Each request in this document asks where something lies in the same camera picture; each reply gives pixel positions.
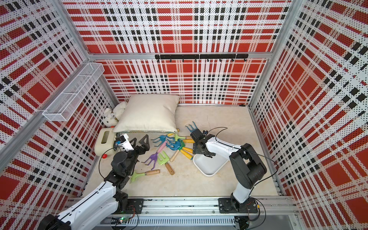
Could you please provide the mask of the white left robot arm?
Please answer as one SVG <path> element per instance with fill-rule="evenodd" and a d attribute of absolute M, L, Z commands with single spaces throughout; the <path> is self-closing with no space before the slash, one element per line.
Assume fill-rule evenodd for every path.
<path fill-rule="evenodd" d="M 45 216 L 39 223 L 40 230 L 91 230 L 109 215 L 121 211 L 137 216 L 141 213 L 143 199 L 130 202 L 123 188 L 133 177 L 138 157 L 150 149 L 149 136 L 141 140 L 117 138 L 114 143 L 117 153 L 111 162 L 112 170 L 100 185 L 67 210 Z"/>

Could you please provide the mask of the light green rake wooden handle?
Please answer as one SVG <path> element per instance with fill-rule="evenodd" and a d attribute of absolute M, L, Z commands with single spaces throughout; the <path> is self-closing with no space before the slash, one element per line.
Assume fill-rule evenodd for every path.
<path fill-rule="evenodd" d="M 166 169 L 168 170 L 168 172 L 170 173 L 170 175 L 174 175 L 175 172 L 172 169 L 172 167 L 169 164 L 170 158 L 168 157 L 168 155 L 166 154 L 165 151 L 162 151 L 161 153 L 158 154 L 158 160 L 157 162 L 160 165 L 165 165 Z"/>

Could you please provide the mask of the green fork rake wooden handle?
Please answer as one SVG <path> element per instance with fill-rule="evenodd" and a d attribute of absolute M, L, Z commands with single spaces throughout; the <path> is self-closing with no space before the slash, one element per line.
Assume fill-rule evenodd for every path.
<path fill-rule="evenodd" d="M 173 134 L 172 137 L 174 138 L 175 141 L 178 141 L 178 140 L 191 140 L 192 139 L 191 136 L 179 136 L 178 134 Z"/>

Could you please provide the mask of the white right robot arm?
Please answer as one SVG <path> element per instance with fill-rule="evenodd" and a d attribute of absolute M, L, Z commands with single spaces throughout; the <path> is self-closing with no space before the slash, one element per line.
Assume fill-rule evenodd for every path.
<path fill-rule="evenodd" d="M 205 176 L 214 176 L 227 162 L 231 163 L 238 181 L 231 194 L 231 204 L 238 209 L 245 205 L 256 183 L 267 173 L 260 155 L 248 143 L 244 145 L 227 143 L 215 135 L 204 134 L 197 128 L 191 131 L 190 136 L 194 141 L 194 165 Z"/>

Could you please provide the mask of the dark green hoe wooden handle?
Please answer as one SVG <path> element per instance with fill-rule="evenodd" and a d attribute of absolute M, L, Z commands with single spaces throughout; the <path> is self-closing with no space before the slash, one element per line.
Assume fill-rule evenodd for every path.
<path fill-rule="evenodd" d="M 135 182 L 139 177 L 143 177 L 143 176 L 149 176 L 149 175 L 156 175 L 159 174 L 161 172 L 160 169 L 157 170 L 151 170 L 151 171 L 146 171 L 146 172 L 141 172 L 141 173 L 137 173 L 134 172 L 133 175 L 130 178 L 130 182 L 133 183 Z"/>

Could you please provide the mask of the purple rake pink handle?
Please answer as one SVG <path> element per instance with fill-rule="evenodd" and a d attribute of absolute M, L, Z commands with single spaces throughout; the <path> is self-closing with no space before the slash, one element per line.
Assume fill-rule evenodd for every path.
<path fill-rule="evenodd" d="M 166 145 L 168 144 L 169 142 L 166 140 L 164 141 L 157 149 L 157 151 L 152 154 L 146 161 L 144 161 L 143 163 L 145 165 L 150 165 L 152 162 L 153 162 L 153 167 L 151 168 L 151 171 L 153 171 L 155 169 L 155 165 L 158 161 L 158 155 L 159 153 L 166 147 Z"/>

